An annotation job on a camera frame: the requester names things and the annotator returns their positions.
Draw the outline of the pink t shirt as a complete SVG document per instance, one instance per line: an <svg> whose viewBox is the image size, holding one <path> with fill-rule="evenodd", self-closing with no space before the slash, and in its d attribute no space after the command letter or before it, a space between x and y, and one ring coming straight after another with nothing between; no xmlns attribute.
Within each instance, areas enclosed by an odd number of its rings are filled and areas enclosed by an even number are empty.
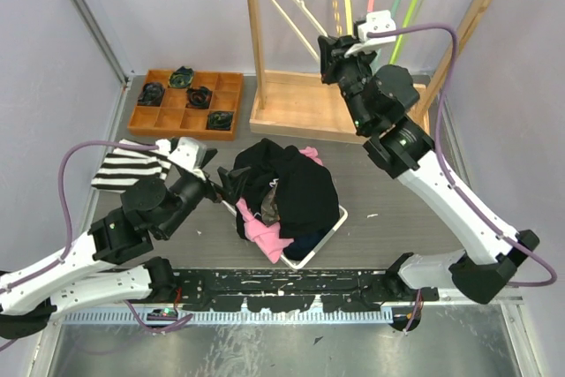
<svg viewBox="0 0 565 377"><path fill-rule="evenodd" d="M332 176L314 147L281 147L270 139L236 156L249 169L237 208L237 234L276 263L302 260L340 217Z"/></svg>

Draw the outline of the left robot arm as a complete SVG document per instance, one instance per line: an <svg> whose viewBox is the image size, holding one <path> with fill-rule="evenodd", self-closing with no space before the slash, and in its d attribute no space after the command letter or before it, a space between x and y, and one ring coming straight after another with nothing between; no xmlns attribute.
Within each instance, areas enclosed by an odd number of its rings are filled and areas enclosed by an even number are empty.
<svg viewBox="0 0 565 377"><path fill-rule="evenodd" d="M170 262L154 257L135 268L115 268L149 253L154 240L168 240L203 201L221 199L220 186L204 167L214 148L183 138L169 159L179 172L167 186L146 177L121 195L121 206L65 248L18 271L1 275L1 337L34 335L68 313L121 301L166 303L177 292Z"/></svg>

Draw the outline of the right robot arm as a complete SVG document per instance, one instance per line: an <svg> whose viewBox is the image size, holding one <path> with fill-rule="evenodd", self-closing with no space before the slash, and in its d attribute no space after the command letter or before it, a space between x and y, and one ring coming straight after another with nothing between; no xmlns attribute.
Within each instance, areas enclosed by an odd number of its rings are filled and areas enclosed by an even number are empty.
<svg viewBox="0 0 565 377"><path fill-rule="evenodd" d="M399 34L318 38L321 81L338 86L368 157L417 194L462 245L452 253L403 254L386 272L388 293L405 301L424 288L457 289L485 305L512 284L539 238L490 210L448 166L440 142L409 117L419 93L407 69L386 64L372 72L377 42Z"/></svg>

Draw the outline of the lime green hanger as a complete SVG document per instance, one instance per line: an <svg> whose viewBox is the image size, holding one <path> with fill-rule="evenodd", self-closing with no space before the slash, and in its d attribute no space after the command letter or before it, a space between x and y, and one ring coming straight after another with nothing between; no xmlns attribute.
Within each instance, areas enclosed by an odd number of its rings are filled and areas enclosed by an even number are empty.
<svg viewBox="0 0 565 377"><path fill-rule="evenodd" d="M424 3L425 0L411 0L408 10L405 13L404 19L403 19L403 23L402 23L402 28L405 28L407 26L411 26L415 23L416 17L418 16L418 13L422 7L422 4ZM395 46L393 47L390 59L389 59L389 64L396 64L398 59L400 58L400 55L402 54L403 51L403 47L404 44L407 40L407 36L405 34L401 34L397 37L396 42L395 42Z"/></svg>

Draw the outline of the navy blue t shirt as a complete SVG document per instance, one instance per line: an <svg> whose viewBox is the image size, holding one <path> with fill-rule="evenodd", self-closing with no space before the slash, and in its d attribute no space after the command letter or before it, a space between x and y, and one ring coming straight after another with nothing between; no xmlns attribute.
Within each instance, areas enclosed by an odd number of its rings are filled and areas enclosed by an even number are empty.
<svg viewBox="0 0 565 377"><path fill-rule="evenodd" d="M317 230L304 236L295 238L284 250L284 255L290 260L301 261L310 253L327 235L329 229Z"/></svg>

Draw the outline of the black printed t shirt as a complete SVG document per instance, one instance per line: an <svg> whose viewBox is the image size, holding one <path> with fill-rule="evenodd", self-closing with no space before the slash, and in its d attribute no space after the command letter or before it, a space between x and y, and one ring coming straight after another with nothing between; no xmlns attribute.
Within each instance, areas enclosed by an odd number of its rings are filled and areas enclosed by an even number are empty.
<svg viewBox="0 0 565 377"><path fill-rule="evenodd" d="M250 169L242 192L247 209L261 220L263 200L273 192L281 238L329 230L339 220L339 199L329 170L298 148L262 139L236 156L233 168L245 167Z"/></svg>

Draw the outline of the cream white hanger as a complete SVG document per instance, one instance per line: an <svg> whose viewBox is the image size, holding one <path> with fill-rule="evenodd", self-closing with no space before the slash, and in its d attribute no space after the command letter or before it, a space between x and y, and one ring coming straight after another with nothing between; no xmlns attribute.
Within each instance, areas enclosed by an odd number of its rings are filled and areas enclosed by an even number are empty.
<svg viewBox="0 0 565 377"><path fill-rule="evenodd" d="M318 64L320 52L314 43L313 35L326 36L328 32L309 9L305 0L269 0L269 2L305 51Z"/></svg>

